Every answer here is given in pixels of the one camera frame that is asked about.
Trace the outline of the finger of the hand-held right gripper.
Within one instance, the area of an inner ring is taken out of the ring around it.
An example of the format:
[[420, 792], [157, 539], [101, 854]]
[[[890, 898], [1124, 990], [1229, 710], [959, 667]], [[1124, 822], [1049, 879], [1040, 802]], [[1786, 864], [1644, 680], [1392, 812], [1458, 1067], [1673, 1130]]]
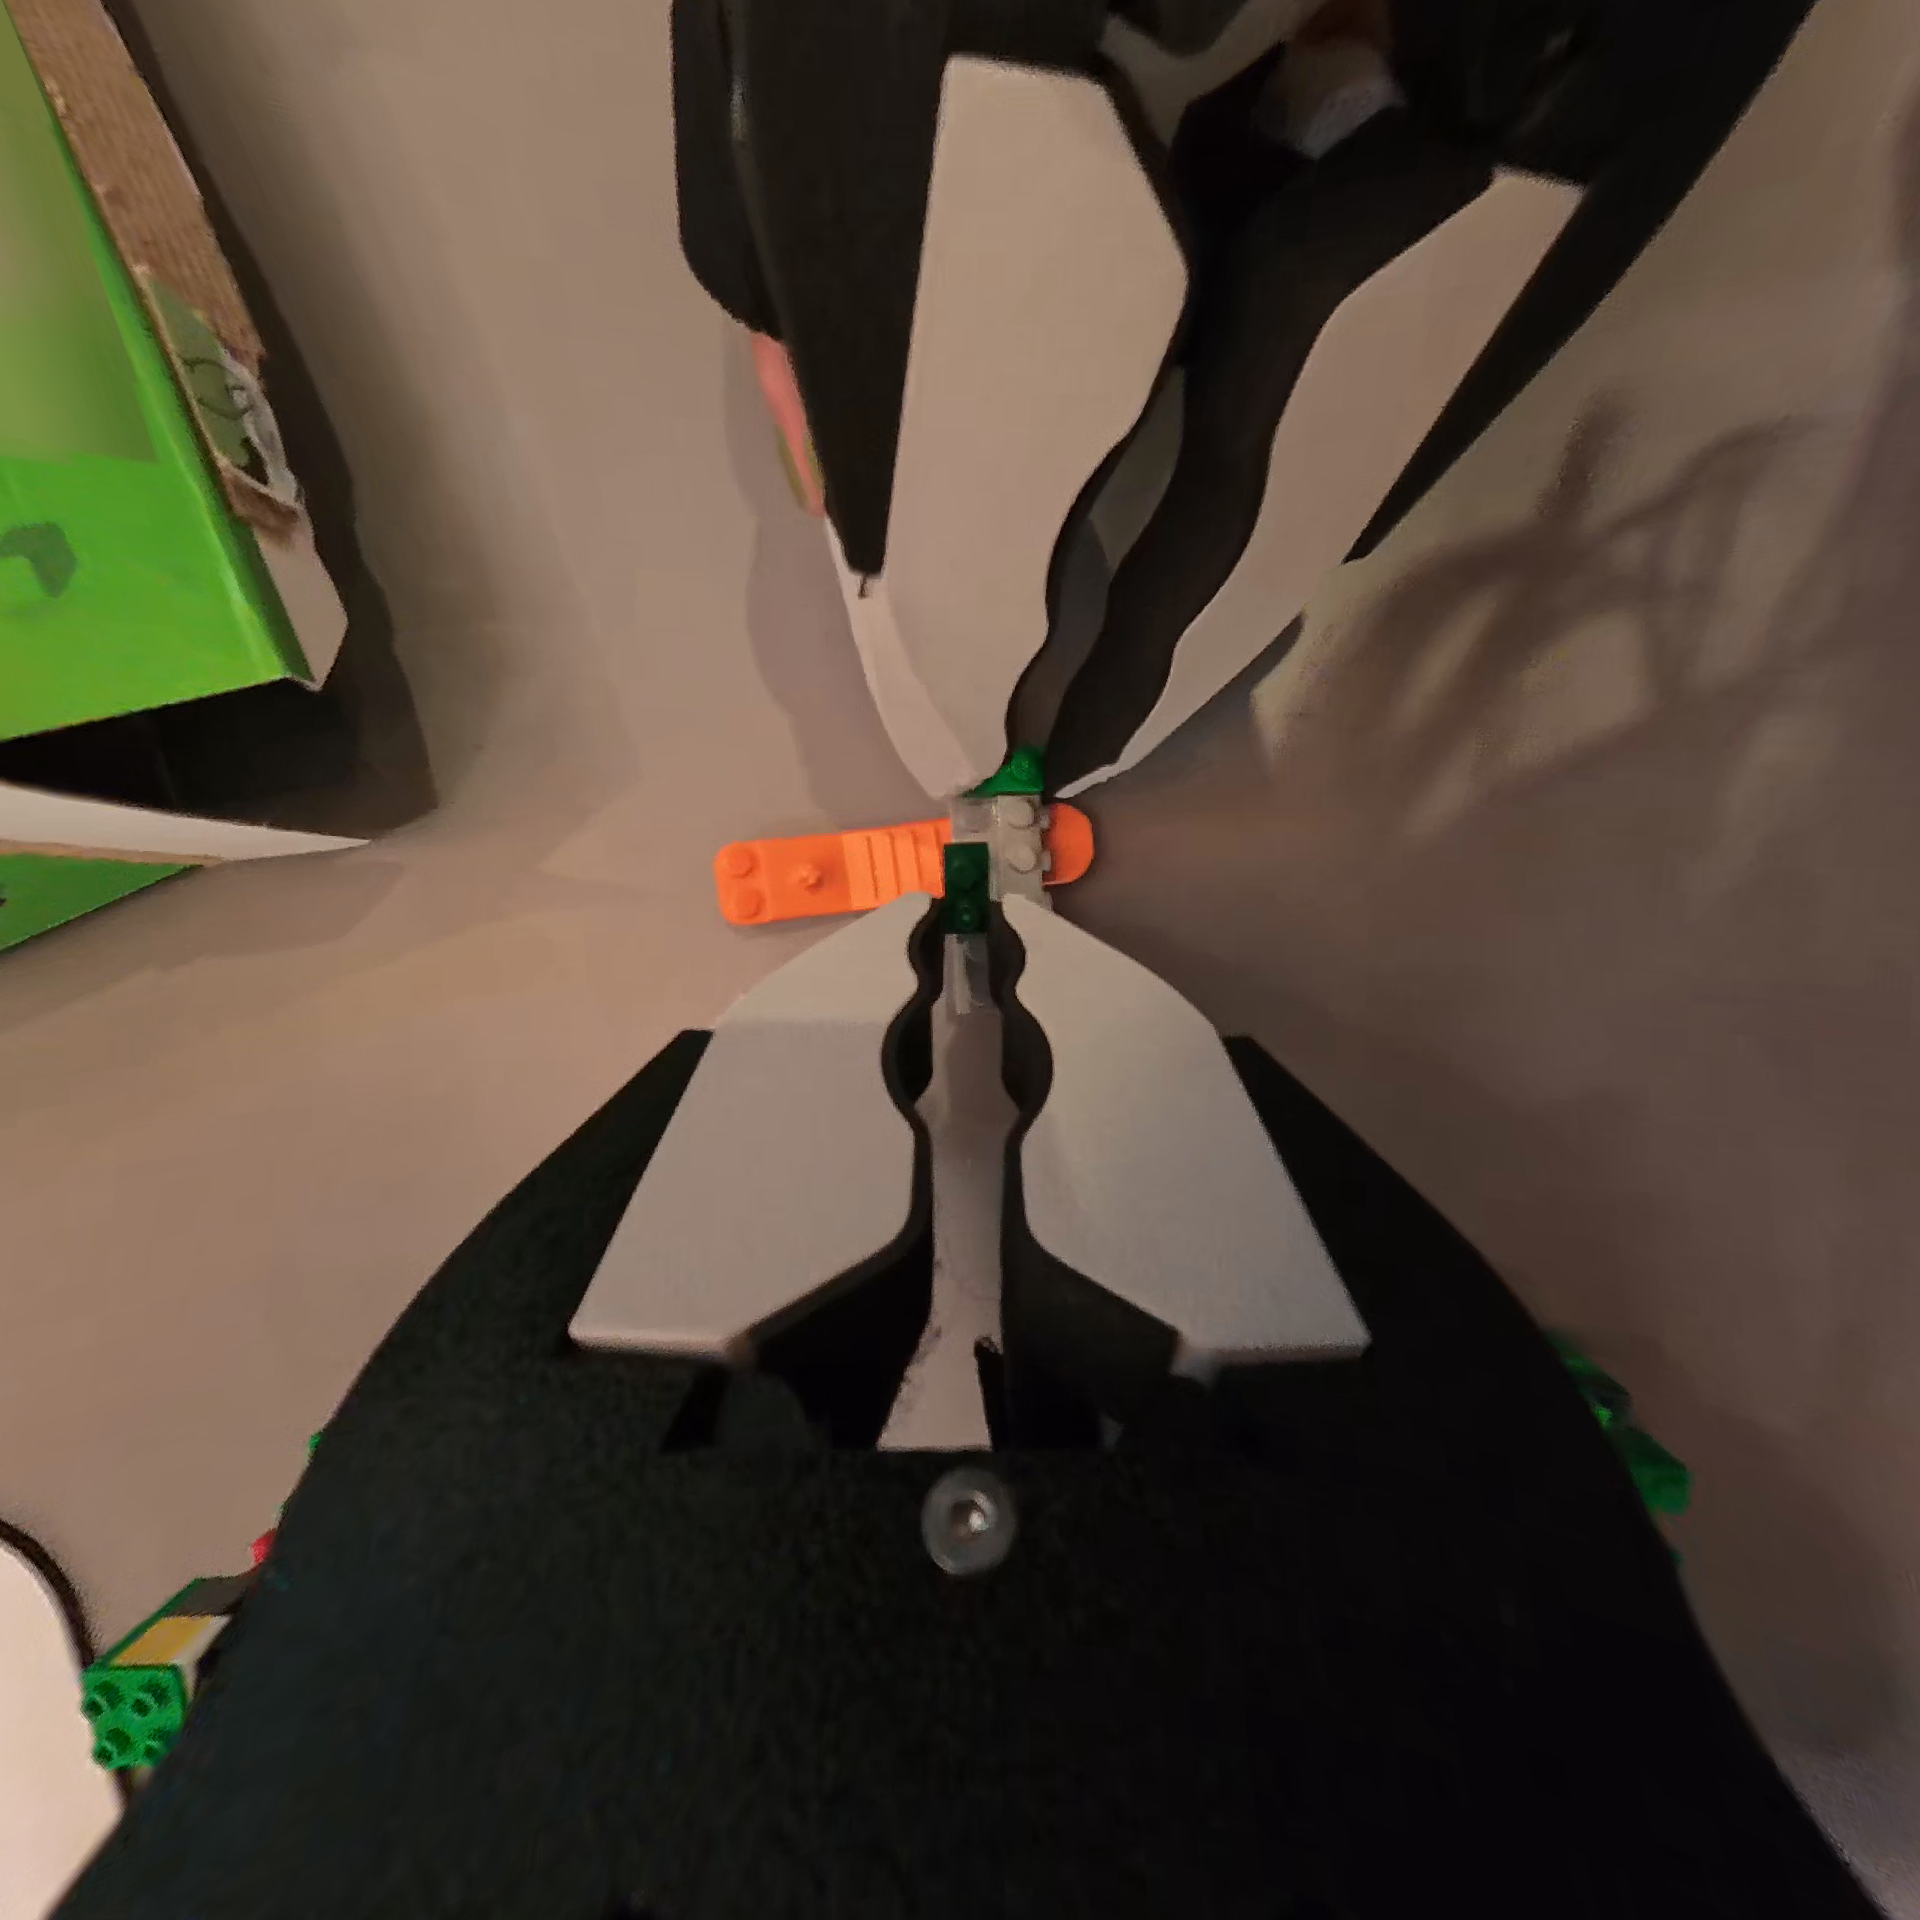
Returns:
[[883, 566], [827, 536], [883, 727], [935, 801], [1008, 756], [1055, 550], [1143, 416], [1186, 288], [1099, 80], [947, 65]]
[[1205, 268], [1183, 436], [1048, 743], [1076, 796], [1207, 707], [1349, 559], [1587, 198], [1452, 143], [1341, 143]]

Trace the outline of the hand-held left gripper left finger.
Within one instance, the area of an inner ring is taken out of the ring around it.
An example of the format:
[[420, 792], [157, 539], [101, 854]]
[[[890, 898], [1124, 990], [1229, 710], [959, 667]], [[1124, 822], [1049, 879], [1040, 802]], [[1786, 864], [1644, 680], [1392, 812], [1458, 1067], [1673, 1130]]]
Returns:
[[928, 900], [826, 935], [717, 1019], [571, 1318], [735, 1358], [891, 1251], [922, 1200]]

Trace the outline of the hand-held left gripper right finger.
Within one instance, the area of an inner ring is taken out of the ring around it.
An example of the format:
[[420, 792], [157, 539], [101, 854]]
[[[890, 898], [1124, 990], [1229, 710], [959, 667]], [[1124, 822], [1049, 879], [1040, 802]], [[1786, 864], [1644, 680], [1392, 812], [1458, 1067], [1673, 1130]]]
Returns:
[[1370, 1347], [1337, 1266], [1212, 1023], [1138, 960], [1015, 898], [1005, 1019], [1048, 1050], [1018, 1143], [1039, 1252], [1121, 1310], [1141, 1358], [1066, 1331], [1069, 1361], [1114, 1382], [1261, 1362], [1351, 1361]]

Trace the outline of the orange brick separator tool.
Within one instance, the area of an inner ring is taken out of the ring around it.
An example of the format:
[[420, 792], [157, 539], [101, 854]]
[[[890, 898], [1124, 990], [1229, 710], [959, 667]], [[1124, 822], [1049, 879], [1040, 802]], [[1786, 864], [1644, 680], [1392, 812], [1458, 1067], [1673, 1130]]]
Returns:
[[[1049, 810], [1049, 894], [1081, 881], [1096, 859], [1091, 817], [1069, 802]], [[747, 839], [714, 858], [714, 889], [722, 920], [739, 929], [866, 914], [900, 896], [945, 900], [943, 822], [848, 833]]]

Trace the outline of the grey studded toy plate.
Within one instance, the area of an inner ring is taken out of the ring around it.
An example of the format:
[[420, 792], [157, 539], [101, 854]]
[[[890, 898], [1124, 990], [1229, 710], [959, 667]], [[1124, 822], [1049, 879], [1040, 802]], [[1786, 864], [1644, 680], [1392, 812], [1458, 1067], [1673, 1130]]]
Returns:
[[948, 841], [986, 841], [992, 849], [992, 903], [1045, 900], [1051, 873], [1045, 798], [948, 802]]

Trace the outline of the salmon pink toy piece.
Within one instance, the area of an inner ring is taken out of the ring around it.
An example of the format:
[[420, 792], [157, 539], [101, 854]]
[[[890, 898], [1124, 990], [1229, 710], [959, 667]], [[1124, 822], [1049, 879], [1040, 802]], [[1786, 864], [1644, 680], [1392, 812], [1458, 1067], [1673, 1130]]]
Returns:
[[795, 500], [808, 516], [823, 519], [826, 478], [810, 434], [810, 419], [801, 380], [786, 348], [762, 331], [749, 331], [753, 368], [781, 455], [781, 467]]

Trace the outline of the green translucent toy piece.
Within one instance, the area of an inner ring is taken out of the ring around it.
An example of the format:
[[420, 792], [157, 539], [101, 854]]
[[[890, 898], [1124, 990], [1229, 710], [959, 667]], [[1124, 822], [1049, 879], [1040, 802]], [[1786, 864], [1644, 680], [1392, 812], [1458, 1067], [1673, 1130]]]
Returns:
[[1580, 1398], [1607, 1439], [1610, 1449], [1635, 1482], [1639, 1500], [1658, 1520], [1679, 1520], [1692, 1506], [1692, 1472], [1642, 1427], [1637, 1406], [1621, 1382], [1587, 1355], [1570, 1338], [1552, 1331], [1549, 1344], [1576, 1382]]

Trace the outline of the multicolour toy brick build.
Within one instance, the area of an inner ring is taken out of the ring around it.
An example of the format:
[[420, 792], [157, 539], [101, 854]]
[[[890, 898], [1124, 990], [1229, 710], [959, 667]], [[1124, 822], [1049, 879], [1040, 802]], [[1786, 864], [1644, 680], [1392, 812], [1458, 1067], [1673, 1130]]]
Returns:
[[187, 1579], [131, 1632], [111, 1643], [87, 1672], [195, 1666], [225, 1623], [249, 1600], [272, 1560], [280, 1532], [281, 1527], [272, 1526], [257, 1536], [241, 1570]]

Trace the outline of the green cardboard box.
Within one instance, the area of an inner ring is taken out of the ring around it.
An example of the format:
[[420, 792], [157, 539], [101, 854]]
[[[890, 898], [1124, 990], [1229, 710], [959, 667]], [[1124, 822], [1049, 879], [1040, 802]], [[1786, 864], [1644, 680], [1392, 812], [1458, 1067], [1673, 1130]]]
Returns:
[[3, 251], [11, 952], [368, 817], [271, 352], [107, 4], [4, 3]]

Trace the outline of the green studded toy brick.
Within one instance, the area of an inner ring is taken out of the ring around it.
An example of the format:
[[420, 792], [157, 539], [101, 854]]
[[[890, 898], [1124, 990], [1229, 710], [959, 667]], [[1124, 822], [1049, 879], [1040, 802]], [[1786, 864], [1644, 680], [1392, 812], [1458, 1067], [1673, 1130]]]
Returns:
[[175, 1752], [195, 1695], [180, 1665], [96, 1662], [80, 1680], [90, 1756], [99, 1769], [152, 1769]]

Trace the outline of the white rounded object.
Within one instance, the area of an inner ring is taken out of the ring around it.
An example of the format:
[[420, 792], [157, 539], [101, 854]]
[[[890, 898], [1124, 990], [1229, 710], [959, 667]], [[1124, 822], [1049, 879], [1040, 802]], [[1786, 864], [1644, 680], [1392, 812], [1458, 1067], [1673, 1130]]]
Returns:
[[35, 1543], [3, 1543], [3, 1915], [50, 1915], [121, 1818], [90, 1756], [85, 1659]]

